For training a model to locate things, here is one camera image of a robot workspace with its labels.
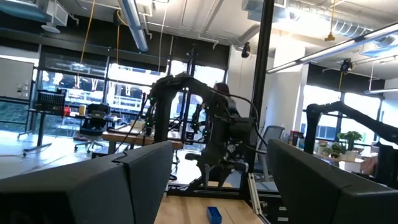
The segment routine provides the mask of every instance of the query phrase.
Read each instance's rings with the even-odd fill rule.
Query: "floor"
[[[91,154],[87,154],[84,147],[74,152],[74,146],[78,141],[63,137],[55,139],[53,136],[44,136],[43,139],[44,144],[52,142],[51,146],[28,152],[24,157],[23,149],[35,146],[36,142],[37,135],[21,136],[18,140],[17,133],[0,131],[0,179],[91,159]],[[187,185],[200,176],[196,162],[184,159],[188,152],[178,151],[180,164],[177,167],[173,166],[172,171],[177,176],[177,180],[174,181],[176,184]],[[240,181],[241,175],[238,172],[233,172],[226,179],[227,183],[237,188],[240,186]],[[257,188],[276,190],[273,182],[257,183]]]

